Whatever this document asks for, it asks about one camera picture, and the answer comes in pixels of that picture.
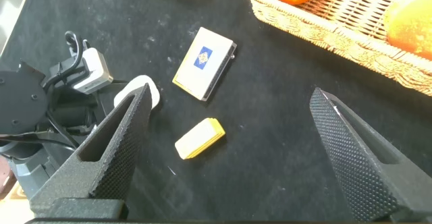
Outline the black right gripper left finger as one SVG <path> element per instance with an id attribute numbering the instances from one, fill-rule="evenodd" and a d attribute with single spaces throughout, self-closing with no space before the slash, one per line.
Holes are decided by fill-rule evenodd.
<path id="1" fill-rule="evenodd" d="M 122 216 L 151 109 L 148 86 L 130 92 L 31 198 L 36 217 Z"/>

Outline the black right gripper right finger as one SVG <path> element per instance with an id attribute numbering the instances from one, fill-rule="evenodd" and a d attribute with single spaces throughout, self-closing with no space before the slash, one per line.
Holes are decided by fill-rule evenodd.
<path id="1" fill-rule="evenodd" d="M 316 88 L 310 112 L 357 221 L 430 221 L 431 177 L 339 98 Z"/>

